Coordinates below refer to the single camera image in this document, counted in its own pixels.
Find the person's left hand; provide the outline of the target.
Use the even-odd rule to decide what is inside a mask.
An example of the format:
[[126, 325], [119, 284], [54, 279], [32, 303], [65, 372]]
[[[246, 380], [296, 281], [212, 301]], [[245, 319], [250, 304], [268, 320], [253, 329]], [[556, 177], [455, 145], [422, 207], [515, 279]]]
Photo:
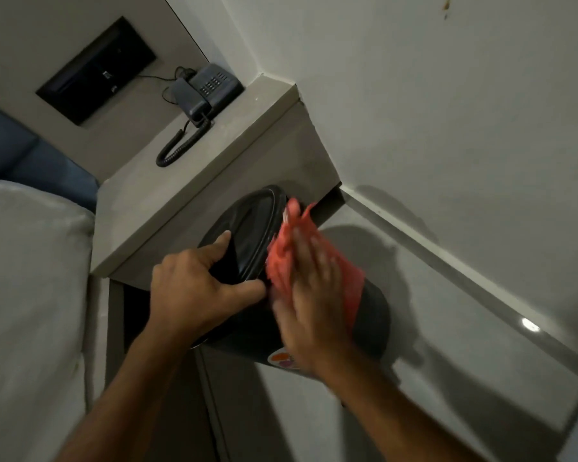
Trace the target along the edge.
[[210, 268], [226, 254], [231, 233], [202, 248], [166, 256], [153, 268], [150, 319], [146, 342], [163, 350], [185, 350], [243, 309], [218, 309], [213, 296], [218, 284]]

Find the person's right hand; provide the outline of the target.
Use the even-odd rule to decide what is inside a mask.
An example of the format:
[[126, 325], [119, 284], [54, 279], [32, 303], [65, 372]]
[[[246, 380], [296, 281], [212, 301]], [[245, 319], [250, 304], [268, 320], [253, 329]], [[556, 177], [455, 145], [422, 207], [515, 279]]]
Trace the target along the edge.
[[362, 357], [349, 339], [343, 313], [342, 274], [317, 239], [293, 230], [292, 334], [281, 334], [300, 370], [327, 381], [360, 369]]

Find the red cleaning cloth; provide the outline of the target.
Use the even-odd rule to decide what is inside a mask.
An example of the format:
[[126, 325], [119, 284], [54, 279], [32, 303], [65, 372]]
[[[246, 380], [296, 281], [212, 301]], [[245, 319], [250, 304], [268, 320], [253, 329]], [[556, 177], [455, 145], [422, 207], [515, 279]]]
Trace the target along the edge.
[[315, 203], [302, 208], [296, 198], [290, 198], [283, 212], [278, 233], [267, 248], [265, 271], [274, 289], [286, 304], [293, 307], [292, 271], [294, 265], [293, 230], [299, 228], [307, 238], [318, 240], [329, 257], [336, 259], [342, 274], [343, 313], [347, 330], [351, 331], [361, 303], [365, 275], [335, 248], [319, 231], [311, 217]]

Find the black trash bin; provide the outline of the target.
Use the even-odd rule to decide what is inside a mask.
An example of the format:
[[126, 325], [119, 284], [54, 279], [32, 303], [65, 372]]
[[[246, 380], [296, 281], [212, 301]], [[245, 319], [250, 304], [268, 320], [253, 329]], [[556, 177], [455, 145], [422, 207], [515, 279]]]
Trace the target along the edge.
[[[280, 229], [290, 198], [277, 185], [265, 186], [240, 198], [219, 216], [200, 242], [203, 247], [223, 232], [231, 232], [226, 254], [209, 270], [215, 279], [228, 285], [260, 279], [267, 287], [273, 287], [265, 271], [267, 248]], [[357, 319], [348, 332], [359, 349], [378, 361], [388, 343], [389, 309], [383, 293], [365, 277]], [[240, 311], [203, 334], [192, 349], [201, 344], [268, 366], [270, 354], [284, 347], [269, 299]]]

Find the person's right forearm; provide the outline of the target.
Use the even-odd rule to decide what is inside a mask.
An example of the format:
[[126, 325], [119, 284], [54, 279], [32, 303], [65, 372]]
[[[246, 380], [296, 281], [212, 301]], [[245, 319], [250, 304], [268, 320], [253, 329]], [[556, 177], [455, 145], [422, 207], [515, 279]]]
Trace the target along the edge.
[[313, 370], [356, 417], [386, 462], [485, 462], [354, 349], [313, 355]]

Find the person's left forearm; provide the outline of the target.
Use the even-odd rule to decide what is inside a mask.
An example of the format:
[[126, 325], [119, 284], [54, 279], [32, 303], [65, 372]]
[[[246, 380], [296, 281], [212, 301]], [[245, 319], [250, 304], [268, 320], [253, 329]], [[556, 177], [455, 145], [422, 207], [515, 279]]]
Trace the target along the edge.
[[162, 402], [195, 336], [191, 327], [147, 325], [55, 462], [144, 462]]

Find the colourful round sticker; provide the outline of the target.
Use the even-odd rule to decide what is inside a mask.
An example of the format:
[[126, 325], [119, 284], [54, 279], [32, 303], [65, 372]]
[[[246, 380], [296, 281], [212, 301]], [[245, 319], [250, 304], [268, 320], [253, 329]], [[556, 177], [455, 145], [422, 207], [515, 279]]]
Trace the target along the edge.
[[295, 362], [293, 355], [284, 347], [272, 352], [267, 358], [267, 363], [284, 370], [300, 371], [300, 367]]

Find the grey bedside table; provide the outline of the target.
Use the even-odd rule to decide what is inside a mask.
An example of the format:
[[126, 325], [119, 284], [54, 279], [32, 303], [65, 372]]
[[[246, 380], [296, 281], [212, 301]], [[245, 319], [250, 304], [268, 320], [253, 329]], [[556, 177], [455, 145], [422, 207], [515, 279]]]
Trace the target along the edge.
[[100, 187], [91, 273], [149, 289], [152, 267], [196, 247], [242, 196], [277, 185], [305, 204], [340, 177], [298, 87], [260, 75], [177, 162], [155, 164], [178, 116]]

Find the grey baseboard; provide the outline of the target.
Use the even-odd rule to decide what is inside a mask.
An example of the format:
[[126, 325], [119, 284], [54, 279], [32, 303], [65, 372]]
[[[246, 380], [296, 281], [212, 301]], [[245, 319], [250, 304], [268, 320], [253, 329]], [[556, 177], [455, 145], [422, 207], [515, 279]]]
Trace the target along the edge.
[[424, 263], [578, 374], [578, 337], [555, 318], [491, 281], [356, 189], [346, 184], [341, 184], [339, 189], [356, 211], [372, 223], [382, 225], [382, 231]]

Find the dark grey telephone handset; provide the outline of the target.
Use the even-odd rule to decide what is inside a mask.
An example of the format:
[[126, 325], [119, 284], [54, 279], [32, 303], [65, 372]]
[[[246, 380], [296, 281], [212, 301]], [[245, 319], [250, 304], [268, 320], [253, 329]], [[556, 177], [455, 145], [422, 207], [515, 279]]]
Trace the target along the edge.
[[208, 101], [184, 78], [180, 77], [170, 86], [170, 93], [187, 118], [199, 126], [211, 110]]

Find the white bed mattress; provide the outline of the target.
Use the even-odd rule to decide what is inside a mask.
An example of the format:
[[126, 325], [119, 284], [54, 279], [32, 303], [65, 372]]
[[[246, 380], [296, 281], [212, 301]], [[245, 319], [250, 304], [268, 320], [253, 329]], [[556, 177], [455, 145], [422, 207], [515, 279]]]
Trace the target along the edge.
[[94, 215], [0, 180], [0, 462], [52, 462], [83, 419]]

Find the dark grey telephone base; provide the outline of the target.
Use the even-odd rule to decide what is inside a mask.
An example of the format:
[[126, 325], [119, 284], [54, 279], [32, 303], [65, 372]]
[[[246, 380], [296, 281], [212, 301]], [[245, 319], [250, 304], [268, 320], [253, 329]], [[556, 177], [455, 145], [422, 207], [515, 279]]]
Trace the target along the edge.
[[213, 108], [227, 106], [245, 90], [238, 78], [213, 63], [197, 71], [187, 82]]

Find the blue padded headboard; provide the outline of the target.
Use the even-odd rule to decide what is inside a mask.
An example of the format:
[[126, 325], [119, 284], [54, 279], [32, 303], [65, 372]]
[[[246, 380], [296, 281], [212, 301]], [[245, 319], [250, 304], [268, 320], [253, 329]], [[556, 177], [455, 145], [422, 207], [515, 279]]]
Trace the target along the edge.
[[94, 213], [97, 179], [0, 110], [0, 180], [61, 196]]

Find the black wall control panel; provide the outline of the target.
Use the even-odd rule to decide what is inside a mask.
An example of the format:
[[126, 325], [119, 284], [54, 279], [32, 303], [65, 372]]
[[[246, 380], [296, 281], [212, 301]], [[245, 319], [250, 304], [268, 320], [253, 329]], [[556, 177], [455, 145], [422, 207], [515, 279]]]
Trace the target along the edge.
[[70, 122], [81, 125], [155, 60], [153, 50], [120, 17], [36, 94]]

